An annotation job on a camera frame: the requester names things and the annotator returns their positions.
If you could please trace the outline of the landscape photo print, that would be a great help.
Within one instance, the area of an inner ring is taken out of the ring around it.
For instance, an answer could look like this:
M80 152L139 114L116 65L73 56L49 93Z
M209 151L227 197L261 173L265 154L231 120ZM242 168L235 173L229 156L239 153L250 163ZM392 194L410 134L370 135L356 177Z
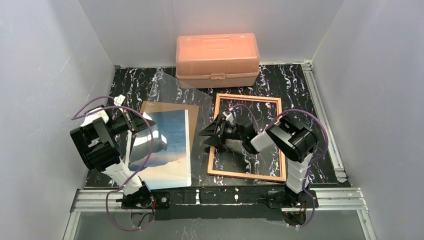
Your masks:
M189 187L192 183L188 110L145 112L156 125L131 140L127 165L151 190Z

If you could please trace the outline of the pink wooden picture frame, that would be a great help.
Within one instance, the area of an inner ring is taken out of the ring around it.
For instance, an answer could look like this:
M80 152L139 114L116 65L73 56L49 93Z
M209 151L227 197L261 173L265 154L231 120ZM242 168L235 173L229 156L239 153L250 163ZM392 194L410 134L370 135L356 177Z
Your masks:
M264 102L264 103L273 103L276 104L276 114L281 114L282 111L282 100L277 97L265 97L265 96L251 96L251 95L240 95L240 94L228 94L228 93L217 93L215 100L215 110L214 116L217 117L220 112L220 101L221 100L238 100L246 102ZM208 167L207 173L209 175L231 177L231 178L240 178L240 179L257 179L263 181L271 182L285 182L286 181L286 160L283 152L278 150L278 166L280 176L271 176L271 175L260 175L260 174L251 174L243 172L231 172L223 170L214 170L214 159L215 159L215 150L214 146L210 147L209 157L208 157Z

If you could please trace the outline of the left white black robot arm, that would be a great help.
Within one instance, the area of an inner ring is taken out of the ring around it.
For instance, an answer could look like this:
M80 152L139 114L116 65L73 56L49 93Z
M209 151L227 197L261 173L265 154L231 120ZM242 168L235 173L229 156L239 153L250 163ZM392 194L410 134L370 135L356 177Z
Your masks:
M113 119L112 109L113 106L99 105L83 115L76 114L75 120L83 118L84 121L70 131L70 137L89 170L109 176L122 188L128 202L141 204L152 197L151 191L145 181L123 162L115 136L127 131L138 133L148 130L148 154L151 155L154 147L152 127L156 123L128 107L122 107L122 115Z

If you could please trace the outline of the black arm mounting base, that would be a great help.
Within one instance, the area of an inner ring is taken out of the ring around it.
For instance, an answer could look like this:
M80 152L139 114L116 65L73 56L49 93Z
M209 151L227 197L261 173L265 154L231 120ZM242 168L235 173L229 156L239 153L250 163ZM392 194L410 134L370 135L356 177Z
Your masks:
M295 197L283 184L180 187L151 190L139 209L154 212L157 221L179 219L267 219L304 221L319 206L309 190Z

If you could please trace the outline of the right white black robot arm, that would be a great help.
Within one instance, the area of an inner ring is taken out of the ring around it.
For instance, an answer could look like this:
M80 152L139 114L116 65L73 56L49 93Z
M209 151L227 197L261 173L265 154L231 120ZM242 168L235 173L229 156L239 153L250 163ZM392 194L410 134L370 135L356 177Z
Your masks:
M318 138L307 125L292 121L288 113L288 110L282 112L274 123L258 132L252 122L237 121L231 112L224 111L199 135L206 136L204 143L215 148L227 140L241 141L244 149L253 155L268 147L277 147L287 159L285 192L291 197L302 197L308 190L307 172Z

